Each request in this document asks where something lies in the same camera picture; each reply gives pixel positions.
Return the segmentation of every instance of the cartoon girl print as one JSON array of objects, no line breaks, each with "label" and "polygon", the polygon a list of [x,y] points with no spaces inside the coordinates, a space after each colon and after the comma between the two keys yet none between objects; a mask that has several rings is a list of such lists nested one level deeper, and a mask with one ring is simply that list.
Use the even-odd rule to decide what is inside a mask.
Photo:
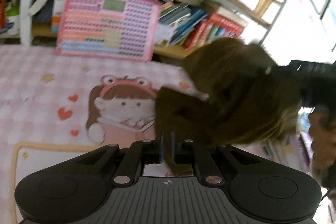
[{"label": "cartoon girl print", "polygon": [[117,143],[120,147],[155,139],[156,95],[152,84],[143,77],[103,76],[101,85],[90,93],[86,122],[89,139],[95,144]]}]

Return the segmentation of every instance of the red book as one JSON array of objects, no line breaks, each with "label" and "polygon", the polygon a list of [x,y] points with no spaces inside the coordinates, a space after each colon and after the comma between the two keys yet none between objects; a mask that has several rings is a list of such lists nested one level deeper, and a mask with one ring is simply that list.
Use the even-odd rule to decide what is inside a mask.
[{"label": "red book", "polygon": [[197,24],[195,29],[192,31],[192,33],[189,35],[187,42],[183,45],[183,47],[187,50],[191,47],[194,47],[200,38],[202,32],[204,31],[208,20],[203,19],[200,23]]},{"label": "red book", "polygon": [[208,37],[208,35],[211,31],[211,28],[212,28],[213,24],[214,23],[211,22],[210,19],[208,19],[207,25],[205,26],[205,28],[204,28],[204,30],[203,30],[203,32],[202,32],[202,34],[201,34],[201,36],[200,36],[200,38],[197,42],[197,45],[196,45],[197,47],[202,47],[205,44],[205,41],[207,40],[207,37]]},{"label": "red book", "polygon": [[212,14],[209,18],[209,22],[226,29],[226,32],[228,32],[228,31],[233,32],[234,35],[231,36],[231,37],[234,37],[234,38],[238,38],[244,30],[243,26],[239,25],[238,23],[236,23],[236,22],[234,22],[234,21],[232,21],[232,20],[230,20],[230,19],[228,19],[224,16],[218,15],[215,12],[212,12]]}]

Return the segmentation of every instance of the person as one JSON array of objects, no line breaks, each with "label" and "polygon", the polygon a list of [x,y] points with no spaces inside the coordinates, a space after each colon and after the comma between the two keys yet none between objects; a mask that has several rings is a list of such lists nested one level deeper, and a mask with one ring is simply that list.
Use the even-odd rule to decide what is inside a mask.
[{"label": "person", "polygon": [[[312,175],[322,185],[323,178],[328,174],[328,168],[336,160],[336,128],[327,129],[323,126],[323,112],[314,111],[308,115],[309,134],[314,139],[311,148],[314,152],[312,159]],[[336,189],[331,189],[328,198],[336,208]]]},{"label": "person", "polygon": [[249,68],[276,65],[257,44],[220,38],[183,60],[202,100],[162,87],[155,101],[155,130],[164,132],[165,162],[175,175],[184,166],[171,161],[170,132],[178,140],[192,139],[209,148],[220,144],[282,141],[296,134],[301,108],[299,83],[272,75],[251,75]]}]

